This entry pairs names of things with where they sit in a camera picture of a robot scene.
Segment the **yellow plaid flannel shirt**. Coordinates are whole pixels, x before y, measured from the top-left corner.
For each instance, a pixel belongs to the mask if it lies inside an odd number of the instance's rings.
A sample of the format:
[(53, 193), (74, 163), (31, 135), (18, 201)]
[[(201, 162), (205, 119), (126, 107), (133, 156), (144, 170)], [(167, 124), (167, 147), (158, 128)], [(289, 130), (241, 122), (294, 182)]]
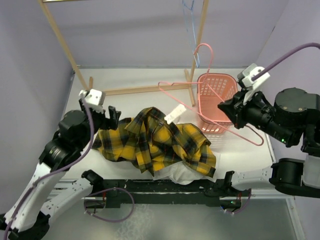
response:
[(92, 149), (111, 162), (130, 162), (141, 173), (157, 171), (175, 163), (213, 177), (216, 156), (210, 141), (192, 123), (168, 124), (156, 107), (141, 110), (135, 117), (123, 118), (116, 130), (97, 132)]

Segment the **white collared shirt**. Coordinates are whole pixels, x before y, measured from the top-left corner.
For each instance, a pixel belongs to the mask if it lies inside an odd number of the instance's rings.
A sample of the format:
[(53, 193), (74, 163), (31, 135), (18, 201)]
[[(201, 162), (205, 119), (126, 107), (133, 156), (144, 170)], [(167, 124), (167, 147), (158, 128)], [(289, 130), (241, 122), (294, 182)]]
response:
[(188, 185), (197, 180), (215, 182), (220, 158), (220, 153), (214, 153), (208, 146), (203, 146), (195, 151), (192, 158), (183, 155), (181, 161), (164, 163), (164, 168), (154, 169), (152, 179), (170, 179), (180, 185)]

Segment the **light blue wire hanger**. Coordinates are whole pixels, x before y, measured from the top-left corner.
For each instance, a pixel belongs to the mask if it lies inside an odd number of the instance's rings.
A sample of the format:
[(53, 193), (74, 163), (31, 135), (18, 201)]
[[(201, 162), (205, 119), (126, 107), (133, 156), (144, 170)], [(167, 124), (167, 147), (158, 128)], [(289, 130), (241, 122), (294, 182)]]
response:
[(184, 24), (186, 28), (186, 32), (188, 35), (189, 45), (191, 47), (192, 53), (195, 52), (197, 44), (197, 37), (196, 37), (196, 28), (195, 28), (195, 16), (194, 16), (194, 0), (182, 0), (182, 13)]

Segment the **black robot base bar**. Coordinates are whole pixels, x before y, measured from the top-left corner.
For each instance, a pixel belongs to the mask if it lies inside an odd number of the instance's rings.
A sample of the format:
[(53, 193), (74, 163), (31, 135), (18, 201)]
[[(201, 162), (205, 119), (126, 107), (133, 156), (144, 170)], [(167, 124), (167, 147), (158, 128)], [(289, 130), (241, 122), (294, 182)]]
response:
[(251, 193), (232, 188), (225, 179), (200, 179), (180, 185), (169, 179), (103, 179), (93, 170), (86, 170), (81, 176), (93, 184), (93, 194), (104, 197), (105, 208), (119, 208), (134, 201), (137, 205), (205, 205), (237, 210), (242, 206), (240, 198)]

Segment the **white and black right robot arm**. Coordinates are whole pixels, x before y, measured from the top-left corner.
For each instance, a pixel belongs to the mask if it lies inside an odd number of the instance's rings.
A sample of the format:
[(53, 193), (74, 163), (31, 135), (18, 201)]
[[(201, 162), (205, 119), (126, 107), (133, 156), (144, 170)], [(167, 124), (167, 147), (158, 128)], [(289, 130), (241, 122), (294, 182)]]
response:
[(258, 91), (244, 102), (245, 91), (218, 104), (236, 129), (247, 124), (264, 132), (287, 148), (301, 145), (306, 159), (281, 158), (261, 170), (226, 173), (222, 190), (228, 196), (250, 188), (273, 185), (283, 194), (320, 197), (320, 96), (299, 88), (280, 91), (271, 105)]

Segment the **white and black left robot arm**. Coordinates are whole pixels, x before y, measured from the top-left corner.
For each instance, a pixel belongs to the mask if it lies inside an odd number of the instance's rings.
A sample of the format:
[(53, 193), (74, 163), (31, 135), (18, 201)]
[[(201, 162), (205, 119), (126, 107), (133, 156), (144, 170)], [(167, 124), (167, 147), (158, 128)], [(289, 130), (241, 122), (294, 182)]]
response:
[(93, 145), (95, 133), (116, 130), (121, 112), (109, 106), (105, 110), (82, 106), (67, 112), (39, 157), (35, 172), (18, 201), (0, 216), (5, 240), (41, 240), (51, 224), (82, 197), (98, 196), (103, 178), (86, 170), (69, 188), (49, 199), (56, 184), (70, 168), (80, 162)]

